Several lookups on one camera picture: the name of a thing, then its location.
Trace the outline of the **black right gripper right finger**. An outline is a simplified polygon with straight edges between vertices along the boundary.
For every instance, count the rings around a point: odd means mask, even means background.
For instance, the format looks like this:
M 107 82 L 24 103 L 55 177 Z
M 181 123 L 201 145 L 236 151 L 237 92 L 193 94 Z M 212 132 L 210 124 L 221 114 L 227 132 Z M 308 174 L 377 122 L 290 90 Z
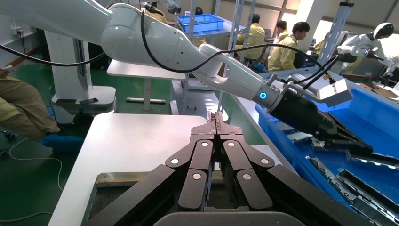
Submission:
M 226 124 L 222 112 L 215 113 L 215 126 L 223 180 L 234 207 L 270 209 L 273 201 L 263 185 L 263 174 L 275 161 L 247 144 L 241 128 Z

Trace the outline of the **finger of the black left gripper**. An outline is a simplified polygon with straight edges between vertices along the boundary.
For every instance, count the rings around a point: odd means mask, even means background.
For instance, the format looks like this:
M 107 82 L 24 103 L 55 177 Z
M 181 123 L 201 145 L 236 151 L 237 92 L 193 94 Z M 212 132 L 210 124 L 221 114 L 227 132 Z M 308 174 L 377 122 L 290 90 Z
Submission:
M 335 123 L 336 133 L 330 136 L 330 139 L 344 140 L 353 142 L 362 142 L 362 139 L 349 130 L 341 121 L 339 121 L 332 113 L 327 116 Z
M 312 139 L 312 148 L 320 152 L 341 152 L 353 154 L 371 154 L 373 148 L 369 144 L 362 142 L 351 142 L 344 140 L 321 141 L 316 138 Z

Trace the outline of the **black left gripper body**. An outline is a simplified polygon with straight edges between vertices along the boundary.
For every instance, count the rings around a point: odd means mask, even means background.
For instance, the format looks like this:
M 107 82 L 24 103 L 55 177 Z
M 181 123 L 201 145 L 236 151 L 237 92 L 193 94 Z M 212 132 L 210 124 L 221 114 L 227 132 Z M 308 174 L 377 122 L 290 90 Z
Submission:
M 314 102 L 291 90 L 282 95 L 280 102 L 268 114 L 322 141 L 338 135 L 336 121 L 328 113 L 320 111 Z

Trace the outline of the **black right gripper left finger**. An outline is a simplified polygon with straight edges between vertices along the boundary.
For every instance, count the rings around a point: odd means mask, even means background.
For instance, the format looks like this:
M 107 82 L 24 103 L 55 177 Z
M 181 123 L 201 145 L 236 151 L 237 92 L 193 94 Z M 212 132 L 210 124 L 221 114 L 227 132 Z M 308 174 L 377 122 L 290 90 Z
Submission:
M 210 193 L 215 147 L 215 114 L 208 112 L 207 123 L 191 129 L 189 143 L 165 161 L 174 169 L 183 187 L 178 199 L 179 211 L 203 211 Z

